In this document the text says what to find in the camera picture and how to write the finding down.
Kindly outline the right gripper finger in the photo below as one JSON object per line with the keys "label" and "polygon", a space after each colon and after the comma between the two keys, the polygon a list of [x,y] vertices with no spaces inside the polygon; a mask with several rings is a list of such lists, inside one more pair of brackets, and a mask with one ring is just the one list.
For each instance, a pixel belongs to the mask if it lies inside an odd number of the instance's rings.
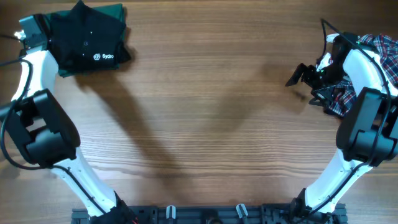
{"label": "right gripper finger", "polygon": [[293,75],[289,78],[285,86],[292,86],[296,85],[300,78],[302,77],[303,73],[306,71],[307,66],[303,63],[300,63],[297,68],[295,69]]}
{"label": "right gripper finger", "polygon": [[313,89],[310,92],[313,98],[308,102],[308,104],[314,106],[322,106],[324,108],[329,107],[334,101],[334,90],[334,86],[319,88],[317,90]]}

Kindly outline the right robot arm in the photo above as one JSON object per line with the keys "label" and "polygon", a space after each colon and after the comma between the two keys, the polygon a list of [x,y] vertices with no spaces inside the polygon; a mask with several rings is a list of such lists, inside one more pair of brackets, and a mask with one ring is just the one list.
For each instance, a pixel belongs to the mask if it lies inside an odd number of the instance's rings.
{"label": "right robot arm", "polygon": [[287,82],[306,83],[311,104],[341,118],[332,160],[290,205],[291,219],[318,223],[362,175],[397,155],[397,41],[344,32],[325,35],[324,43],[331,50],[315,65],[298,65]]}

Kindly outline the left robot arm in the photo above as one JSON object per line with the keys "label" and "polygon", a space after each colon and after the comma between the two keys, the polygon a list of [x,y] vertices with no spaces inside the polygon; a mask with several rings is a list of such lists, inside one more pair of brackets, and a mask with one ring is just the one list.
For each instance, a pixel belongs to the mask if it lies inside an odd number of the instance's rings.
{"label": "left robot arm", "polygon": [[22,165],[12,159],[1,140],[1,152],[14,167],[50,170],[85,205],[89,223],[138,223],[137,215],[91,168],[80,149],[80,135],[53,95],[58,63],[49,50],[49,24],[43,14],[20,19],[14,34],[23,48],[16,62],[22,67],[17,91],[1,106],[1,135],[10,135]]}

